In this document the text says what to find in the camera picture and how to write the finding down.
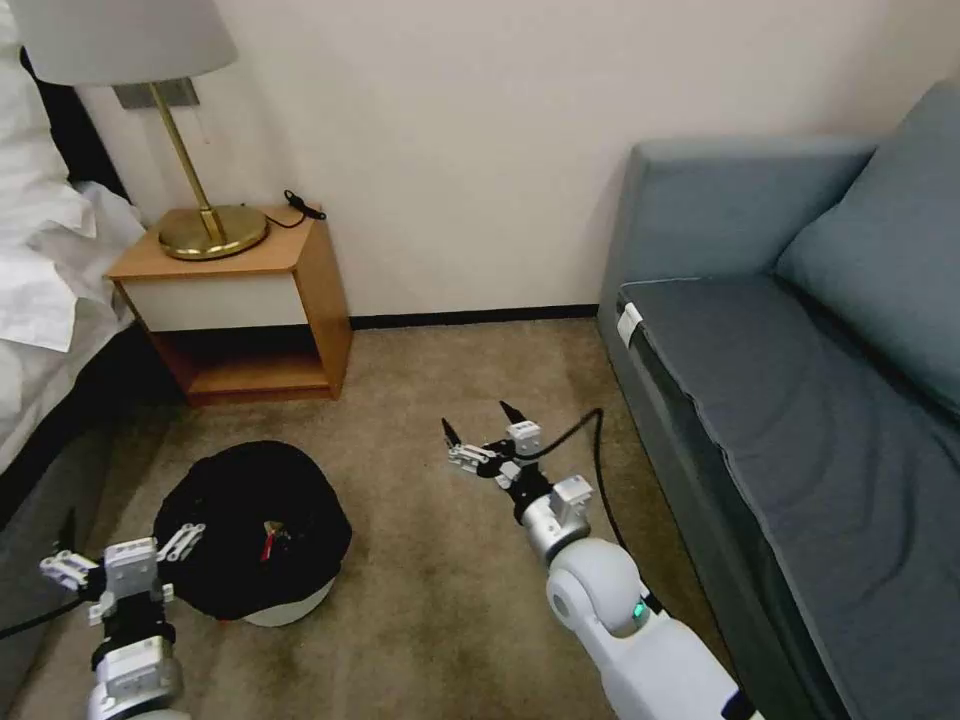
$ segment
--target brass lamp base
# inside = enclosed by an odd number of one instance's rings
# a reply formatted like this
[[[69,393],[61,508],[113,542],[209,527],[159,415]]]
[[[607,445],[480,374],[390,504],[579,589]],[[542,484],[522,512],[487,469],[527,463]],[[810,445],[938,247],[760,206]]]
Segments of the brass lamp base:
[[[216,237],[217,225],[223,230],[221,238]],[[179,260],[214,260],[252,248],[268,231],[266,216],[243,205],[223,205],[213,213],[209,208],[184,210],[164,219],[160,247]]]

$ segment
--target white wall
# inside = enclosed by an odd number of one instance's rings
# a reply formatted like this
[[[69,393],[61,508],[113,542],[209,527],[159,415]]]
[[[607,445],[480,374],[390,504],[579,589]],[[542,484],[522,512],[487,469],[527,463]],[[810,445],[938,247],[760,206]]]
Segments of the white wall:
[[[322,202],[358,315],[596,302],[631,143],[883,131],[960,50],[957,0],[219,4],[208,193]],[[191,203],[155,112],[84,99],[148,216]]]

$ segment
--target wall plate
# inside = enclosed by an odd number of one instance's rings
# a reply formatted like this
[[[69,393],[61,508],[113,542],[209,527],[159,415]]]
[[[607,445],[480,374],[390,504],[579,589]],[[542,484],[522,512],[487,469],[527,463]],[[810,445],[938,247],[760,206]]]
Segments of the wall plate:
[[[200,98],[197,97],[197,91],[194,90],[190,78],[164,80],[156,83],[156,85],[170,107],[188,107],[200,104]],[[154,107],[153,96],[150,94],[150,88],[146,83],[114,85],[113,92],[124,110],[141,110]]]

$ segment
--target open shelf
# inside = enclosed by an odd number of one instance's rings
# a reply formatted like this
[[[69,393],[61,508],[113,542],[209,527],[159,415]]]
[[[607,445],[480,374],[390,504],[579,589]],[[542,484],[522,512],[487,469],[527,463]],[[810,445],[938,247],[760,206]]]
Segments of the open shelf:
[[[192,405],[329,397],[308,325],[154,334]]]

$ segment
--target black baseboard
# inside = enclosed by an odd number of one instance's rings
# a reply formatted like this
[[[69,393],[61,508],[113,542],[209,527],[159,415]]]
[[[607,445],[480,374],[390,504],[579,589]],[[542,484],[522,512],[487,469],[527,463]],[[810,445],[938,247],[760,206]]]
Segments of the black baseboard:
[[[562,320],[594,317],[596,305],[546,305],[533,308],[465,310],[450,313],[413,313],[410,315],[359,315],[350,318],[354,330],[375,328],[422,327],[424,325],[474,325],[517,320]]]

